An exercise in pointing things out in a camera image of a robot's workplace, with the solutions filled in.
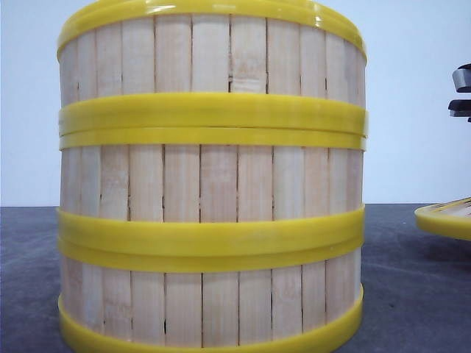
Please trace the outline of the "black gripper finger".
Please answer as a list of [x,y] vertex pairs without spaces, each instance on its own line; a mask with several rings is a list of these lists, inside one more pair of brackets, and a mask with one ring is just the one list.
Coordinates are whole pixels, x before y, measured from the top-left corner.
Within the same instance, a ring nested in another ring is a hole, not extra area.
[[448,105],[450,116],[458,118],[468,118],[471,122],[471,100],[454,99]]
[[452,74],[453,83],[458,93],[471,92],[471,64],[458,67]]

